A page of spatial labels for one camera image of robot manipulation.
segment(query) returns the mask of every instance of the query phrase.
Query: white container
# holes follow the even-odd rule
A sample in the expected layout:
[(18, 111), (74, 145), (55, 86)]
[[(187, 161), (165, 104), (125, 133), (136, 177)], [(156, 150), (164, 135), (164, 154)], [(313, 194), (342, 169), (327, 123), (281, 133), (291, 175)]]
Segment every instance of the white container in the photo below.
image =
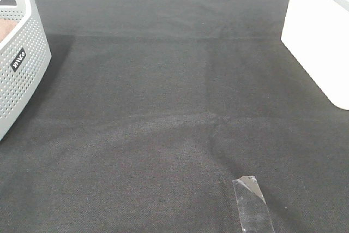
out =
[(37, 88), (51, 59), (35, 0), (1, 6), (0, 18), (18, 22), (0, 42), (0, 140)]
[(290, 0), (281, 40), (329, 100), (349, 110), (349, 0)]

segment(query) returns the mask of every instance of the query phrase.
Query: table surface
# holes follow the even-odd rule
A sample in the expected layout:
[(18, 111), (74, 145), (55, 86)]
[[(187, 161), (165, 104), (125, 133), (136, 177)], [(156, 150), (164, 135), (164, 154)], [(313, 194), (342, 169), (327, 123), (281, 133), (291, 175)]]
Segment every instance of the table surface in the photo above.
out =
[(288, 0), (36, 0), (52, 61), (0, 143), (0, 232), (347, 232), (349, 112), (280, 41)]

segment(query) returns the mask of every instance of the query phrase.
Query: basket handle hole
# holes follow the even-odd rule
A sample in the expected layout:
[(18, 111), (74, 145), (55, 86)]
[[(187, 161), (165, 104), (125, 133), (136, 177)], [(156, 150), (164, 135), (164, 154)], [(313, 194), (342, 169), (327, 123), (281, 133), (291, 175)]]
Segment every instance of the basket handle hole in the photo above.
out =
[(16, 7), (17, 2), (16, 2), (16, 0), (0, 0), (0, 6), (1, 5), (9, 5), (9, 6)]

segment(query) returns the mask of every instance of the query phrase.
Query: perforated basket side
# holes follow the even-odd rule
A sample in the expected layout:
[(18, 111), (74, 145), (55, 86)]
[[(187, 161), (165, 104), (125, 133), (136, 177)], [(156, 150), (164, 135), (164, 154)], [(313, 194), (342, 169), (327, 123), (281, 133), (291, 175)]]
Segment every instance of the perforated basket side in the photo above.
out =
[[(41, 23), (30, 18), (16, 37), (0, 52), (0, 118), (11, 114), (39, 72), (46, 54), (46, 39)], [(26, 57), (14, 72), (11, 62), (21, 49)]]
[(25, 12), (21, 10), (8, 10), (0, 6), (0, 19), (14, 20), (20, 22), (24, 17)]

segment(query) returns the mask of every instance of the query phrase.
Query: pink fabric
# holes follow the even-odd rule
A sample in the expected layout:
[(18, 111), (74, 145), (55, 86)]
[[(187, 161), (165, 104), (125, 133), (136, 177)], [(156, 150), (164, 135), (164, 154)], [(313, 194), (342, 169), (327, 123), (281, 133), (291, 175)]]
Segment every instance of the pink fabric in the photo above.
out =
[(0, 42), (14, 29), (16, 21), (0, 19)]

